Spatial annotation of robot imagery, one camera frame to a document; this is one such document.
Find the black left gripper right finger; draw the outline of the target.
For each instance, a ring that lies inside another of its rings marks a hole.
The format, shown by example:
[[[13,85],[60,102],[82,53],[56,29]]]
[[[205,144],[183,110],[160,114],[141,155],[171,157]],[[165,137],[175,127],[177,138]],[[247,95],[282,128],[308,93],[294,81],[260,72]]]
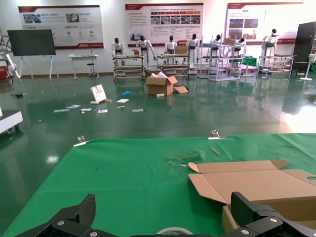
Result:
[[[224,237],[314,237],[316,231],[279,214],[269,205],[249,201],[240,192],[231,194],[231,211],[239,228]]]

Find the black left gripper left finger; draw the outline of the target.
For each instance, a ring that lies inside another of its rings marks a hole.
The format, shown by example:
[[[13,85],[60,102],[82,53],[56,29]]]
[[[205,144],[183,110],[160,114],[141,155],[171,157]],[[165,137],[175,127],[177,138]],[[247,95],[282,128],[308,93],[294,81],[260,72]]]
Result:
[[[78,205],[60,209],[49,221],[20,233],[19,237],[107,237],[92,228],[96,217],[96,198],[88,194]]]

